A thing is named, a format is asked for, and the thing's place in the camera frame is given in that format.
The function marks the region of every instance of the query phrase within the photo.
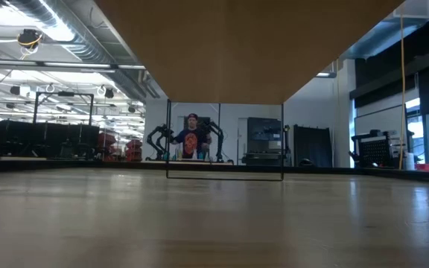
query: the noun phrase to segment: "dark t-shirt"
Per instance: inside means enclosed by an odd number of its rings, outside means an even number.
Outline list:
[[[198,153],[201,152],[201,144],[208,142],[206,138],[206,133],[196,128],[194,130],[182,130],[175,137],[175,141],[178,143],[183,143],[183,158],[191,159],[193,158],[194,150]]]

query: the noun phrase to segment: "ductwork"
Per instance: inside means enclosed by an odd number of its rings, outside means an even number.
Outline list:
[[[87,27],[62,0],[6,0],[17,12],[32,18],[36,26],[53,40],[66,42],[64,48],[87,63],[115,63]],[[102,74],[113,80],[129,98],[144,102],[146,92],[125,71]]]
[[[401,13],[403,13],[404,36],[406,37],[429,21],[429,0],[406,0],[402,6],[394,10],[350,47],[341,58],[367,59],[400,41]]]

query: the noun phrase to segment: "white pillar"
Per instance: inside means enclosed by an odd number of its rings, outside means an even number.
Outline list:
[[[355,134],[355,106],[350,100],[349,93],[355,85],[355,60],[344,60],[343,66],[338,72],[339,89],[337,81],[334,83],[336,104],[336,118],[334,120],[334,166],[336,168],[353,168],[353,162],[349,156],[349,150],[353,151],[353,142],[350,139]]]

